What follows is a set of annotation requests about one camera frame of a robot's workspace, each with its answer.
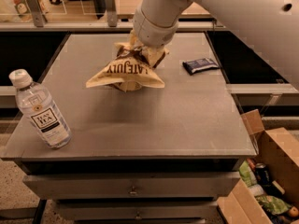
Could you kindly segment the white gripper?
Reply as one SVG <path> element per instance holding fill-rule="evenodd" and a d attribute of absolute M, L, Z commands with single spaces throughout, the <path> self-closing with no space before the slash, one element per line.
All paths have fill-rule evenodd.
<path fill-rule="evenodd" d="M 135 10 L 133 27 L 129 38 L 130 46 L 137 48 L 144 44 L 141 54 L 151 68 L 156 68 L 164 56 L 169 53 L 164 46 L 172 40 L 178 28 L 178 22 L 170 27 L 155 25 L 146 18 L 141 7 L 138 7 Z"/>

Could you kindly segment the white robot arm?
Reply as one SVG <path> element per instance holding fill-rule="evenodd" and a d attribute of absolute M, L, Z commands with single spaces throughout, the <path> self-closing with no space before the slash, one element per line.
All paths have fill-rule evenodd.
<path fill-rule="evenodd" d="M 196 3 L 299 89 L 299 0 L 142 0 L 133 27 L 139 40 L 168 44 L 178 18 Z"/>

